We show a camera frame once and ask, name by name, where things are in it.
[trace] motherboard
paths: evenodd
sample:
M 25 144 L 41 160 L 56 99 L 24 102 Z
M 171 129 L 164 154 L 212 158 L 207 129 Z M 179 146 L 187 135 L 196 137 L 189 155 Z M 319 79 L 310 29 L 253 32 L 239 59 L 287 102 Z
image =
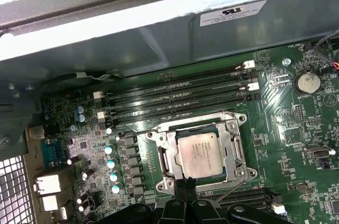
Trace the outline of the motherboard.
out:
M 336 69 L 295 43 L 45 96 L 41 149 L 75 169 L 74 223 L 155 207 L 188 177 L 201 198 L 234 189 L 224 210 L 339 223 L 338 98 Z

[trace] wire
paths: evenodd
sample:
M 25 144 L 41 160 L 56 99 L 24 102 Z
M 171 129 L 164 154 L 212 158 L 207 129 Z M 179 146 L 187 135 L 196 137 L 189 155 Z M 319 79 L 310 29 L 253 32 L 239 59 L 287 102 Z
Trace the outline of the wire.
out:
M 314 53 L 316 54 L 317 57 L 321 58 L 322 60 L 326 61 L 329 64 L 332 64 L 336 69 L 339 69 L 339 64 L 333 60 L 331 60 L 330 58 L 328 58 L 327 56 L 325 56 L 324 54 L 322 54 L 321 52 L 319 52 L 319 48 L 320 46 L 326 42 L 327 40 L 329 40 L 330 38 L 332 38 L 333 36 L 336 36 L 337 34 L 339 34 L 339 29 L 335 30 L 334 32 L 329 33 L 328 35 L 325 35 L 324 37 L 322 37 L 314 46 Z
M 91 78 L 94 80 L 105 80 L 107 78 L 109 78 L 111 75 L 110 74 L 103 74 L 100 77 L 94 77 L 91 75 L 88 75 L 86 72 L 73 72 L 73 73 L 68 73 L 68 74 L 64 74 L 61 76 L 57 76 L 55 78 L 52 78 L 50 80 L 47 80 L 46 82 L 44 82 L 44 84 L 39 88 L 39 92 L 42 92 L 47 86 L 52 86 L 56 83 L 60 83 L 69 79 L 75 79 L 75 78 Z
M 104 74 L 104 75 L 102 75 L 102 76 L 100 76 L 100 77 L 94 77 L 94 76 L 92 76 L 91 79 L 102 81 L 102 80 L 105 80 L 105 79 L 109 78 L 110 76 L 111 76 L 110 74 Z
M 240 186 L 242 186 L 246 182 L 247 182 L 247 179 L 241 180 L 240 183 L 238 183 L 232 190 L 226 192 L 224 195 L 222 195 L 221 197 L 217 198 L 216 202 L 219 203 L 221 200 L 223 200 L 225 197 L 227 197 L 229 194 L 234 192 L 237 188 L 239 188 Z

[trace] black cable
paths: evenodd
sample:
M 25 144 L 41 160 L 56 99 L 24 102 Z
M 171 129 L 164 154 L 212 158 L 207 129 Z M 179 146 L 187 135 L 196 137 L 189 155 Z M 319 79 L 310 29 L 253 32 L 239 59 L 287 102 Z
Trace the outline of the black cable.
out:
M 39 91 L 39 93 L 42 93 L 43 90 L 46 87 L 54 85 L 56 83 L 59 83 L 59 82 L 62 82 L 62 81 L 66 81 L 66 80 L 69 80 L 69 79 L 85 78 L 85 77 L 90 77 L 90 76 L 86 75 L 86 73 L 76 73 L 76 72 L 64 74 L 64 75 L 61 75 L 61 76 L 57 76 L 57 77 L 54 77 L 54 78 L 52 78 L 50 80 L 45 81 L 43 83 L 43 85 L 41 85 L 41 87 L 38 89 L 38 91 Z
M 335 61 L 331 60 L 330 58 L 328 58 L 327 56 L 325 56 L 324 54 L 322 54 L 321 52 L 319 52 L 319 48 L 320 46 L 325 43 L 327 40 L 329 40 L 330 38 L 332 38 L 333 36 L 336 36 L 337 34 L 339 34 L 339 29 L 335 30 L 334 32 L 331 32 L 327 35 L 325 35 L 324 37 L 322 37 L 314 46 L 314 53 L 316 54 L 317 57 L 321 58 L 322 60 L 326 61 L 329 64 L 333 64 Z

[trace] mounting screw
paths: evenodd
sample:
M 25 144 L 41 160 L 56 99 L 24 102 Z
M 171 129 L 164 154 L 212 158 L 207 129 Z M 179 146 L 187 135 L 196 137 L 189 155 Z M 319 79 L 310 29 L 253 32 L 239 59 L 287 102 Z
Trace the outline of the mounting screw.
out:
M 229 123 L 227 124 L 227 127 L 228 127 L 229 129 L 234 129 L 234 128 L 235 128 L 235 123 L 234 123 L 234 122 L 229 122 Z
M 290 58 L 284 58 L 284 59 L 282 59 L 282 64 L 283 64 L 284 66 L 289 66 L 289 65 L 291 65 L 291 63 L 292 63 L 292 60 L 291 60 Z
M 201 207 L 204 207 L 205 205 L 207 205 L 206 201 L 198 201 L 198 205 L 201 206 Z
M 238 169 L 237 170 L 237 175 L 238 176 L 243 176 L 245 174 L 245 172 L 242 169 Z
M 32 90 L 34 90 L 34 86 L 28 85 L 28 86 L 26 87 L 26 91 L 32 91 Z
M 244 212 L 245 211 L 245 209 L 243 207 L 234 207 L 234 210 L 236 212 Z
M 21 97 L 21 94 L 20 94 L 20 93 L 13 94 L 13 97 L 14 97 L 14 98 L 20 98 L 20 97 Z
M 6 142 L 6 143 L 9 143 L 10 141 L 11 141 L 11 139 L 8 136 L 4 136 L 0 140 L 0 142 Z
M 8 89 L 10 89 L 10 90 L 14 90 L 14 89 L 15 89 L 15 86 L 14 86 L 14 84 L 10 83 L 10 84 L 8 85 Z

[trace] screw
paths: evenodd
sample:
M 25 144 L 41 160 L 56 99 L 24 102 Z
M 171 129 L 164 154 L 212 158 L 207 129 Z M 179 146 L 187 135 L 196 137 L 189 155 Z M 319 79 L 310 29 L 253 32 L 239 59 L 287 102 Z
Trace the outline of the screw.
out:
M 230 128 L 230 129 L 234 129 L 234 128 L 235 128 L 235 123 L 234 123 L 234 122 L 229 122 L 229 123 L 227 124 L 227 126 L 228 126 L 228 128 Z
M 10 83 L 10 84 L 8 85 L 8 89 L 10 89 L 10 90 L 14 90 L 14 89 L 15 89 L 15 86 L 14 86 L 14 84 Z
M 238 174 L 238 176 L 243 176 L 245 174 L 245 172 L 242 169 L 239 169 L 237 171 L 237 174 Z
M 292 60 L 290 58 L 284 58 L 282 59 L 282 64 L 284 66 L 289 66 L 292 63 Z
M 234 207 L 234 210 L 236 212 L 244 212 L 245 211 L 245 209 L 243 207 Z
M 26 87 L 26 91 L 32 91 L 32 90 L 34 90 L 34 86 L 28 85 L 28 86 Z
M 0 139 L 0 143 L 1 142 L 9 143 L 10 141 L 11 141 L 11 139 L 8 136 L 4 136 L 3 138 Z
M 205 205 L 207 205 L 206 201 L 198 201 L 198 205 L 201 206 L 201 207 L 204 207 Z

